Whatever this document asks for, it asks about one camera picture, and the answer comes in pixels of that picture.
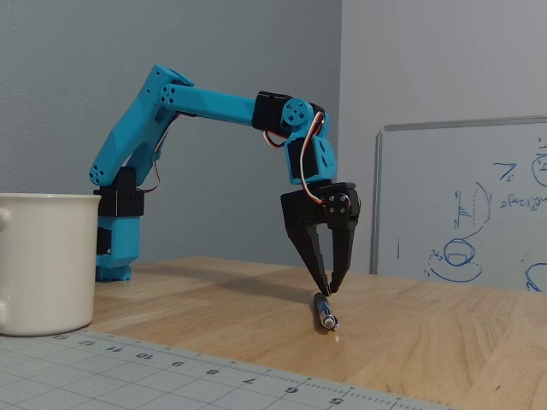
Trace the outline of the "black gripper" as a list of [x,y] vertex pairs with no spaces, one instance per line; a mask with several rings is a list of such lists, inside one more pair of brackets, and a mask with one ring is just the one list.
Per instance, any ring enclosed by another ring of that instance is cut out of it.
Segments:
[[[305,190],[281,196],[285,229],[320,293],[330,296],[330,290],[332,293],[339,290],[350,269],[361,201],[356,185],[350,182],[320,181],[309,184],[308,188],[320,203],[314,202]],[[330,286],[316,228],[321,224],[326,224],[332,231],[333,270]]]

